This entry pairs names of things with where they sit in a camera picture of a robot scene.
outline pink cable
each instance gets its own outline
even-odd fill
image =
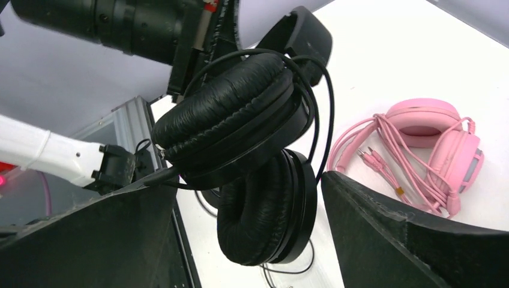
[[[454,124],[452,127],[450,127],[449,129],[445,130],[442,133],[442,136],[438,139],[435,147],[432,150],[430,159],[432,159],[433,156],[435,155],[436,148],[439,146],[441,141],[443,141],[444,135],[453,131],[455,128],[457,128],[465,121],[468,121],[468,131],[470,133],[475,132],[475,123],[473,122],[472,119],[463,118],[459,120],[456,124]],[[376,151],[373,151],[371,148],[370,148],[371,154],[367,154],[365,152],[360,151],[361,153],[359,155],[363,159],[364,163],[368,165],[370,168],[372,168],[375,172],[378,172],[394,188],[402,202],[414,206],[418,209],[434,213],[436,215],[442,215],[442,212],[440,211],[439,207],[447,208],[447,210],[450,213],[452,211],[450,217],[457,213],[457,210],[459,209],[456,209],[455,205],[459,204],[458,191],[454,191],[451,185],[447,182],[447,180],[430,167],[429,162],[425,163],[408,148],[406,143],[403,141],[398,129],[387,119],[387,117],[384,114],[375,114],[373,115],[372,118],[363,120],[355,124],[353,127],[349,128],[348,130],[346,130],[338,138],[333,148],[331,149],[331,153],[327,161],[327,170],[344,172],[343,171],[344,167],[342,167],[342,169],[336,167],[337,165],[336,158],[338,158],[338,155],[341,156],[342,153],[340,153],[340,150],[342,149],[342,147],[344,146],[348,147],[348,145],[350,145],[348,141],[357,137],[361,132],[363,132],[364,129],[367,128],[365,127],[357,131],[353,130],[367,123],[370,123],[367,127],[370,127],[370,125],[373,124],[376,125],[375,131],[382,140],[382,143],[384,144],[385,148],[387,149],[393,160],[403,170],[404,176],[406,177],[414,191],[424,200],[425,205],[424,207],[422,207],[421,205],[415,206],[408,200],[408,198],[403,194],[403,190],[401,189],[401,186],[399,185],[396,177],[394,176],[394,173],[391,171],[387,163],[380,157],[380,155]],[[430,178],[433,176],[440,179],[447,186],[448,194],[445,194],[435,184],[434,181],[429,181],[427,183],[423,178],[421,178],[418,175],[417,171],[412,167],[404,151],[427,170],[426,179],[431,180]],[[426,194],[428,194],[431,197],[431,199],[426,197],[424,192],[426,192]]]

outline pink headphones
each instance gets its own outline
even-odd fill
[[[468,121],[467,131],[462,127],[464,121]],[[365,128],[351,133],[369,122]],[[424,200],[424,206],[413,205],[408,200],[387,163],[376,151],[371,148],[370,152],[358,150],[374,131],[404,171],[412,188]],[[444,207],[450,218],[460,211],[459,193],[472,185],[483,165],[484,154],[478,148],[480,139],[474,133],[473,120],[461,118],[447,102],[427,98],[402,101],[391,107],[387,114],[375,114],[345,131],[331,150],[327,170],[344,173],[354,152],[359,151],[364,163],[393,186],[402,202],[436,215],[442,215],[439,208]],[[335,163],[341,147],[352,138]],[[426,168],[424,179],[411,166],[401,147]],[[429,162],[420,160],[409,147],[433,148]]]

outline white table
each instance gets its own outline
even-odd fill
[[[456,106],[462,116],[477,122],[477,134],[486,160],[472,188],[462,195],[462,211],[456,221],[509,230],[509,49],[439,10],[424,0],[336,0],[315,13],[334,37],[328,69],[336,92],[334,139],[352,124],[372,114],[384,113],[401,100],[433,97]],[[317,155],[324,150],[329,112],[327,87],[321,83],[318,96],[322,120]],[[155,105],[154,114],[168,110],[169,99]],[[308,153],[313,132],[291,145]],[[381,151],[376,137],[369,145]],[[428,151],[417,151],[426,158]],[[313,161],[318,168],[320,157]],[[359,159],[348,175],[392,197],[392,189]],[[259,268],[228,261],[221,253],[215,219],[198,205],[193,192],[180,191],[187,236],[203,287],[267,287]],[[316,261],[303,275],[273,275],[278,288],[343,287],[333,240],[319,195],[312,240]],[[294,263],[276,269],[300,270],[310,259],[310,250]]]

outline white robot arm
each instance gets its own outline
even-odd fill
[[[131,183],[136,157],[116,145],[83,142],[0,115],[0,161],[106,194]]]

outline ear cushion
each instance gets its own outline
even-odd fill
[[[442,132],[461,119],[454,106],[431,98],[399,102],[389,109],[386,116],[398,129],[406,145],[416,148],[434,147]]]
[[[480,139],[475,135],[465,131],[451,131],[444,135],[436,147],[430,159],[430,167],[443,176],[453,189],[460,190],[467,182],[475,180],[482,165],[482,162],[476,161],[476,158],[480,158],[480,155],[476,155],[479,143]],[[448,195],[448,186],[434,174],[428,174],[426,182],[435,183]]]
[[[257,172],[222,187],[217,237],[230,261],[255,266],[273,256],[290,222],[291,181],[280,152]]]
[[[290,87],[292,78],[276,55],[248,57],[168,111],[155,124],[152,140],[169,161],[206,148],[252,120]]]

